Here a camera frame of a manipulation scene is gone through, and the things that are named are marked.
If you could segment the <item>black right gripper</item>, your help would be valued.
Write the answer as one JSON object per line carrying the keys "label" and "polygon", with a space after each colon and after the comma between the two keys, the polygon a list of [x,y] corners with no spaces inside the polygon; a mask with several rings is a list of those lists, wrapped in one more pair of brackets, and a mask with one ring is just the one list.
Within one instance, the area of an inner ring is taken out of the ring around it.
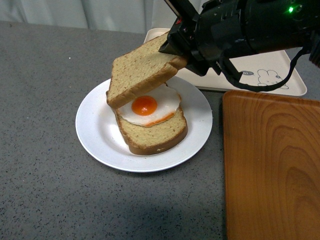
{"label": "black right gripper", "polygon": [[160,53],[188,57],[187,69],[204,76],[241,76],[231,58],[250,53],[244,30],[246,0],[209,0],[197,12],[188,0],[167,0],[177,16]]}

